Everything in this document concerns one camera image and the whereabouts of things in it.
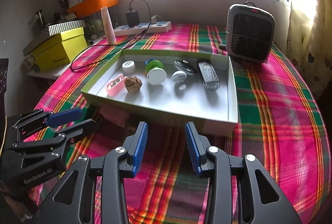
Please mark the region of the pink plastic clip case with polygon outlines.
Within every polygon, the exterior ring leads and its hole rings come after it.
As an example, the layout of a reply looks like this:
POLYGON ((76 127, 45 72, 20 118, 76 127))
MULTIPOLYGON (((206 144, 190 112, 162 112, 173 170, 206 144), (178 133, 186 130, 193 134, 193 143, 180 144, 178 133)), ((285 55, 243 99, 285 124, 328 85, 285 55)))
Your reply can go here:
POLYGON ((113 97, 117 95, 121 90, 125 88, 125 81, 127 77, 123 74, 118 75, 116 78, 107 82, 105 85, 105 89, 107 91, 108 96, 113 97))

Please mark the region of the brown walnut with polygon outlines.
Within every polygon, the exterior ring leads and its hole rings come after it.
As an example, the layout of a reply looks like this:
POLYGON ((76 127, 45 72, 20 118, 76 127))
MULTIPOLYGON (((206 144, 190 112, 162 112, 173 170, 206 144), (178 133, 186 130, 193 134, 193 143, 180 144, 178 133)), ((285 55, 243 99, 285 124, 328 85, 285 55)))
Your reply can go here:
POLYGON ((125 82, 125 88, 128 92, 138 92, 142 87, 142 81, 140 78, 136 76, 129 76, 126 78, 125 82))

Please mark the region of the green white spool gadget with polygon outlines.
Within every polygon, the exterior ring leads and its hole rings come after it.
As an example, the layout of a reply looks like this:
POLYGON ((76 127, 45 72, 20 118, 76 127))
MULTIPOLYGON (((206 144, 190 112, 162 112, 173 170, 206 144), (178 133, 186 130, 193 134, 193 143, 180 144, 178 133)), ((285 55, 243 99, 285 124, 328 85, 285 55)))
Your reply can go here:
POLYGON ((145 62, 145 74, 148 83, 153 86, 161 85, 167 77, 163 63, 156 59, 145 62))

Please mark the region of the black remote control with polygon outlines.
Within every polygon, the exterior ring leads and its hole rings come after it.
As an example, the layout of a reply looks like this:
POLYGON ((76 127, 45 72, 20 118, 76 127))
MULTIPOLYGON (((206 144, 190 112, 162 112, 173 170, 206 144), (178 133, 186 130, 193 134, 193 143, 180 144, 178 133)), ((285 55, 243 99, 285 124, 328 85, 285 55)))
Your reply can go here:
POLYGON ((220 80, 210 61, 198 61, 198 69, 203 81, 204 90, 216 91, 220 87, 220 80))

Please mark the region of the white round gadget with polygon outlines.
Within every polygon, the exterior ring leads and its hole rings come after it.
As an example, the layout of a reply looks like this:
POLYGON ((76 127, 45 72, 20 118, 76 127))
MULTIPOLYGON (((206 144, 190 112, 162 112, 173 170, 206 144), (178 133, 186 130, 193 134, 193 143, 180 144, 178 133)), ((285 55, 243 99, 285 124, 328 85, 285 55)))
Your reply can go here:
POLYGON ((175 84, 175 89, 179 91, 183 91, 186 89, 186 84, 185 84, 186 79, 187 79, 187 74, 181 70, 175 71, 171 76, 171 80, 175 84))

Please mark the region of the yellow cardboard box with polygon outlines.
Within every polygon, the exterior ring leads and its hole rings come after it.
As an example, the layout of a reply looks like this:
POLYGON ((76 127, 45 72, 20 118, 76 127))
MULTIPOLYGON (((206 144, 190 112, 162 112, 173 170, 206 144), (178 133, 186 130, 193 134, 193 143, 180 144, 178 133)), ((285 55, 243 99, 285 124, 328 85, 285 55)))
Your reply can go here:
POLYGON ((61 32, 40 44, 30 55, 40 71, 71 63, 87 47, 83 27, 61 32))

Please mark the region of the plaid pink green tablecloth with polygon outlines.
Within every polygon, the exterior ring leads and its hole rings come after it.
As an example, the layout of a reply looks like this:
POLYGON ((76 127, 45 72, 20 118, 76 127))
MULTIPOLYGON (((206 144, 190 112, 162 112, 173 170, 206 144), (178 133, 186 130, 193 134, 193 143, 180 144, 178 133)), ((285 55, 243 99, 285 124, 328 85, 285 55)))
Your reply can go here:
MULTIPOLYGON (((167 33, 146 34, 135 49, 165 49, 225 54, 217 46, 225 41, 215 26, 172 25, 167 33)), ((90 107, 81 88, 106 63, 69 71, 54 82, 35 109, 63 111, 80 107, 86 117, 102 119, 90 107)), ((226 140, 212 136, 211 144, 235 156, 254 154, 275 178, 297 210, 302 223, 312 223, 323 212, 331 193, 331 155, 328 132, 319 107, 288 58, 272 46, 265 64, 232 62, 240 123, 226 140)), ((81 154, 97 157, 122 142, 112 134, 123 128, 105 122, 104 129, 71 147, 67 166, 81 154)), ((203 223, 206 179, 192 170, 183 133, 149 123, 149 145, 136 179, 126 180, 130 223, 203 223)))

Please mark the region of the striped white box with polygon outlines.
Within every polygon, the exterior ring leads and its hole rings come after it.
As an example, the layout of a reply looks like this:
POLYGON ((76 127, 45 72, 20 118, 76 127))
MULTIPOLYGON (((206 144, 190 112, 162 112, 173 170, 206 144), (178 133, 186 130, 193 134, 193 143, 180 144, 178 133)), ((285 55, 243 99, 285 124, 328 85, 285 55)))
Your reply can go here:
POLYGON ((84 20, 73 20, 54 25, 49 25, 39 34, 38 37, 39 38, 51 37, 65 31, 81 28, 84 26, 85 26, 84 20))

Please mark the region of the white round puck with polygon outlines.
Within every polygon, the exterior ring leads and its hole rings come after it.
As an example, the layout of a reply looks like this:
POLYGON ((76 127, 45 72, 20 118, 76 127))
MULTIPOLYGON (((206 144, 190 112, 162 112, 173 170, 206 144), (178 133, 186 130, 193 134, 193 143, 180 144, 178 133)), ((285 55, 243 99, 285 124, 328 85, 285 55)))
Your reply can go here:
POLYGON ((132 74, 135 71, 135 63, 134 63, 134 61, 132 61, 132 60, 125 61, 122 64, 122 69, 123 69, 124 74, 126 74, 126 75, 132 74))

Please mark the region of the white cream tube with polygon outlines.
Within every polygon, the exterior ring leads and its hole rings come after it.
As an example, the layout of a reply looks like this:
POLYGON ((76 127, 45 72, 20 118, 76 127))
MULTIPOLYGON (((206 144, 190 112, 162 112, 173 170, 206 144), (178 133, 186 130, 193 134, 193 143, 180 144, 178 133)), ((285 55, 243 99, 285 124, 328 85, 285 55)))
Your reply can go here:
POLYGON ((107 42, 109 45, 115 45, 116 36, 114 33, 114 29, 112 27, 112 22, 111 22, 108 8, 102 7, 100 12, 101 12, 102 20, 103 20, 104 32, 105 32, 105 37, 107 39, 107 42))

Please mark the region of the white power strip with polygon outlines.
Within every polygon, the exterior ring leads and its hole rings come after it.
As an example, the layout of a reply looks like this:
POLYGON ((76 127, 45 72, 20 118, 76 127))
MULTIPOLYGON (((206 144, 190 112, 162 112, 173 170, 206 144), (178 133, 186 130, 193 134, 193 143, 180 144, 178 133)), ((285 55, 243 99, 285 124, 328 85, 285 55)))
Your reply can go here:
POLYGON ((129 27, 128 25, 119 26, 114 29, 116 37, 137 35, 147 30, 147 33, 166 33, 172 28, 170 21, 159 21, 155 24, 140 23, 138 26, 129 27))

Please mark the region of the shallow green white box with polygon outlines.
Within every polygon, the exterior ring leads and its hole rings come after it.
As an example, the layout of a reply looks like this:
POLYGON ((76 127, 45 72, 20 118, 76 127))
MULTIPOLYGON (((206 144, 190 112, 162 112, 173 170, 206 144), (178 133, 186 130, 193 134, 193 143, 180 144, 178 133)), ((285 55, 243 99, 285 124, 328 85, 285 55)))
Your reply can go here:
POLYGON ((82 88, 85 99, 94 106, 105 109, 107 115, 118 119, 124 112, 156 121, 168 126, 182 127, 193 121, 199 132, 228 136, 239 122, 235 77, 231 59, 224 55, 170 50, 126 49, 116 54, 82 88), (145 62, 156 59, 163 63, 166 80, 157 86, 148 83, 145 62), (135 71, 126 75, 122 64, 132 60, 135 71), (216 91, 204 90, 200 71, 189 75, 186 89, 179 91, 171 80, 176 71, 174 61, 186 60, 195 69, 197 62, 210 61, 220 80, 216 91), (105 85, 118 75, 136 76, 142 81, 138 92, 126 88, 110 97, 105 85))

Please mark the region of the black charger adapter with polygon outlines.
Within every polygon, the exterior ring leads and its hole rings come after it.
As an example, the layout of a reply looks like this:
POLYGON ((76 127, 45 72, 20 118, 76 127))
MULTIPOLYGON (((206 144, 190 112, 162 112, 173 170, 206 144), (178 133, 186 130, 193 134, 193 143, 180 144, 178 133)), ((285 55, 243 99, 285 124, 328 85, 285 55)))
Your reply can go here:
POLYGON ((138 26, 140 24, 140 18, 137 10, 132 10, 132 8, 129 8, 129 11, 126 13, 126 19, 128 26, 130 28, 138 26))

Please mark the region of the orange tray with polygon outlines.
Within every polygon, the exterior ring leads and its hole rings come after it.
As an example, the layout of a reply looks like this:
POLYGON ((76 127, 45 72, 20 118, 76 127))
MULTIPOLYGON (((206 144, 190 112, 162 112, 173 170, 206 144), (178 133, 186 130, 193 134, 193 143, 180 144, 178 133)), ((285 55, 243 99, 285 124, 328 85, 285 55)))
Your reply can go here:
POLYGON ((97 13, 103 7, 113 7, 119 4, 119 0, 85 0, 68 9, 68 14, 75 14, 77 18, 84 18, 97 13))

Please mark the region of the oval grey magnetic holder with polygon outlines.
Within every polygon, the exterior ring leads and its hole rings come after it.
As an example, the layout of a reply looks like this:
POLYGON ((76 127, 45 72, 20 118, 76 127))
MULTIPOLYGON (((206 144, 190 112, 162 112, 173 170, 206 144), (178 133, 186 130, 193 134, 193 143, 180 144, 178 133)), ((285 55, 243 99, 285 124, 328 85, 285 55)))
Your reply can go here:
POLYGON ((186 60, 176 60, 174 66, 178 71, 183 71, 187 75, 197 74, 197 70, 186 60))

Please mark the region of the floral yellow curtain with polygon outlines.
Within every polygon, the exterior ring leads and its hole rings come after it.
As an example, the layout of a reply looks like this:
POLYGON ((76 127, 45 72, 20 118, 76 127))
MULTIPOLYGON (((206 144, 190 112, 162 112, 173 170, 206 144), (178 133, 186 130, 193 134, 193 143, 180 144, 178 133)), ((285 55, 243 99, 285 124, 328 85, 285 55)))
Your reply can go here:
POLYGON ((331 0, 291 0, 286 55, 318 99, 331 82, 331 0))

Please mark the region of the grey black space heater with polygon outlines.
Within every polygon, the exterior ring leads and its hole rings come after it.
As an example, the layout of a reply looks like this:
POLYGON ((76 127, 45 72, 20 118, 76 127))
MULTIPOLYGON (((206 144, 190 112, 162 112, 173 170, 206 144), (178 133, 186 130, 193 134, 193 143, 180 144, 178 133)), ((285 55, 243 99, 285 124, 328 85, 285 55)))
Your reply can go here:
POLYGON ((255 63, 269 57, 275 19, 255 6, 233 4, 227 12, 226 51, 230 56, 255 63))

